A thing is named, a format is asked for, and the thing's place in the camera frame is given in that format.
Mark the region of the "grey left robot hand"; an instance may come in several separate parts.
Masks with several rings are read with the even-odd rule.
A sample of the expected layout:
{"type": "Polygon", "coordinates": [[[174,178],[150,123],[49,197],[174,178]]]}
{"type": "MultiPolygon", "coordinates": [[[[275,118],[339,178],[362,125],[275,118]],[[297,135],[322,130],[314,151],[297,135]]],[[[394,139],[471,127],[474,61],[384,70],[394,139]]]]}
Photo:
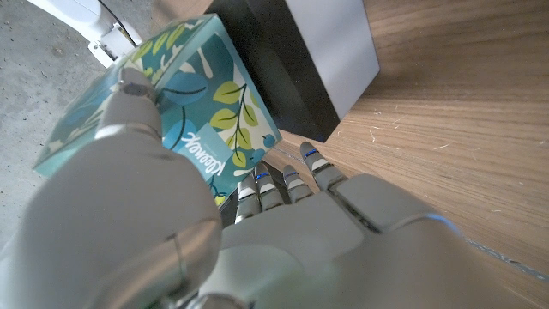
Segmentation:
{"type": "Polygon", "coordinates": [[[455,225],[402,188],[346,177],[309,143],[319,192],[248,180],[224,226],[164,148],[155,92],[125,68],[91,143],[27,206],[1,253],[4,308],[517,308],[455,225]]]}

